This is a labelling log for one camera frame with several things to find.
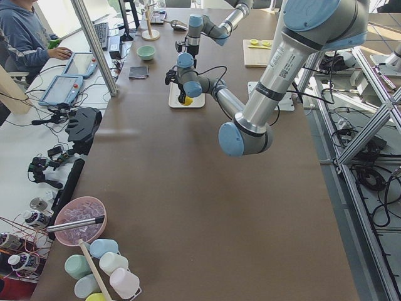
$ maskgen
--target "lemon slice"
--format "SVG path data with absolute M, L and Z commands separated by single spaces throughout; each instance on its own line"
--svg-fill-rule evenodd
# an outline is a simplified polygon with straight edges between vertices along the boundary
M 263 40 L 262 45 L 263 46 L 271 46 L 271 43 L 269 41 Z

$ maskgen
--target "white cup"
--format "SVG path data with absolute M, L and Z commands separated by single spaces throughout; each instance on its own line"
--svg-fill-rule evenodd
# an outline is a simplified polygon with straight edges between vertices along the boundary
M 74 287 L 74 293 L 78 298 L 85 299 L 93 293 L 100 292 L 100 287 L 93 274 L 79 279 Z
M 119 254 L 107 252 L 100 258 L 99 267 L 110 276 L 117 268 L 128 270 L 128 259 Z
M 117 268 L 110 276 L 110 285 L 122 299 L 130 299 L 139 290 L 139 278 L 124 268 Z

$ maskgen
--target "pink bowl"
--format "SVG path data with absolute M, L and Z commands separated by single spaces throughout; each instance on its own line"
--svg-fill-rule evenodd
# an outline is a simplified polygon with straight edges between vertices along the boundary
M 105 220 L 102 224 L 91 224 L 75 229 L 57 231 L 55 232 L 57 240 L 66 246 L 78 246 L 78 240 L 80 238 L 87 243 L 91 243 L 97 239 L 106 228 L 106 207 L 99 199 L 93 196 L 82 196 L 73 199 L 60 210 L 56 217 L 55 225 L 68 223 L 70 221 L 96 218 L 100 215 L 105 216 Z

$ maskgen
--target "wooden cutting board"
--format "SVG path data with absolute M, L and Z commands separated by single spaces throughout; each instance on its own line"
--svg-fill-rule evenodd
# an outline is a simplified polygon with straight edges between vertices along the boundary
M 268 65 L 270 58 L 269 49 L 248 48 L 250 40 L 243 40 L 242 47 L 244 48 L 244 63 L 245 67 L 261 67 L 265 68 Z

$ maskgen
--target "black box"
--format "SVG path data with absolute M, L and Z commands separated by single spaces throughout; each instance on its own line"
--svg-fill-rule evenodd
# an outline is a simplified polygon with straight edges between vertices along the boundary
M 108 38 L 108 52 L 110 58 L 119 60 L 121 58 L 122 42 L 120 36 L 110 36 Z

